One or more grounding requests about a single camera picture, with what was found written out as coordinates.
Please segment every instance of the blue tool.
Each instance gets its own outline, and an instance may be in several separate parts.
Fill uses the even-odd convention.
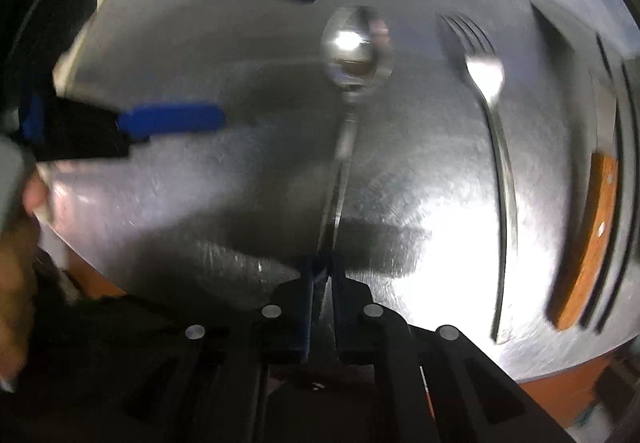
[[[213,104],[158,104],[122,113],[117,123],[135,141],[155,134],[217,131],[225,124],[225,113]]]

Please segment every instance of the spoon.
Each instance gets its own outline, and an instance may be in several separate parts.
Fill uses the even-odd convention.
[[[391,75],[393,67],[386,24],[368,6],[336,10],[324,29],[321,44],[327,75],[342,94],[345,116],[335,149],[334,177],[327,190],[318,252],[333,249],[337,239],[356,137],[356,106]]]

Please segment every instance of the fork handle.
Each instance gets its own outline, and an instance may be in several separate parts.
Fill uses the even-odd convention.
[[[513,321],[511,306],[516,278],[513,274],[518,259],[518,209],[511,159],[500,115],[495,108],[487,107],[486,116],[494,147],[500,213],[500,268],[491,335],[495,343],[504,344],[511,338]]]
[[[569,329],[578,321],[591,295],[609,244],[617,187],[618,161],[599,152],[591,154],[580,233],[549,308],[550,320],[559,331]]]

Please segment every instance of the finger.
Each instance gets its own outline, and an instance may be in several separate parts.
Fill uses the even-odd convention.
[[[27,181],[27,185],[25,186],[22,194],[24,210],[31,216],[33,211],[37,207],[46,203],[48,198],[49,187],[47,187],[47,184],[42,180],[38,173],[34,172],[29,178],[29,181]]]
[[[14,331],[15,333],[15,347],[19,355],[23,355],[22,360],[26,362],[29,353],[29,340],[31,338],[31,331],[33,331],[33,321],[35,315],[35,308],[31,301],[23,305],[22,316]]]
[[[26,348],[18,346],[15,332],[0,319],[0,378],[14,379],[26,362]]]
[[[23,217],[0,237],[0,293],[36,293],[33,260],[38,248],[37,221]]]
[[[30,304],[31,296],[26,293],[19,295],[0,293],[0,320],[4,321],[13,331],[17,331],[24,322]]]

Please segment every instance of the knife blade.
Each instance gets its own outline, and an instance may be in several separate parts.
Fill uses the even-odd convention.
[[[578,321],[587,305],[609,244],[618,188],[617,102],[600,37],[556,8],[538,2],[533,7],[586,64],[596,115],[596,149],[591,154],[584,214],[567,267],[559,274],[548,308],[549,320],[563,331]]]
[[[616,77],[616,72],[614,71],[614,80],[618,80],[618,94],[623,94],[628,97],[630,106],[630,115],[633,120],[638,122],[640,120],[640,56],[634,55],[631,58],[623,59],[622,55],[616,51],[615,48],[607,48],[607,52],[610,57],[612,57],[612,65],[616,64],[617,61],[620,61],[621,69],[618,72],[618,77]],[[636,179],[638,176],[638,169],[633,172],[633,183],[632,185],[635,187]],[[620,175],[621,185],[624,184],[623,174]],[[637,205],[638,201],[638,189],[634,188],[634,202]],[[623,209],[620,209],[620,216],[622,218]],[[623,256],[622,264],[620,265],[620,269],[613,280],[613,285],[610,289],[609,296],[607,296],[605,306],[599,313],[599,318],[594,326],[594,330],[596,333],[600,334],[604,330],[607,325],[607,322],[613,318],[612,312],[614,310],[614,306],[617,303],[617,299],[621,296],[622,283],[625,281],[627,274],[630,270],[633,269],[634,265],[629,264],[630,260],[636,258],[636,248],[638,246],[638,216],[635,213],[632,213],[629,222],[629,241],[627,249],[625,250],[625,254]]]

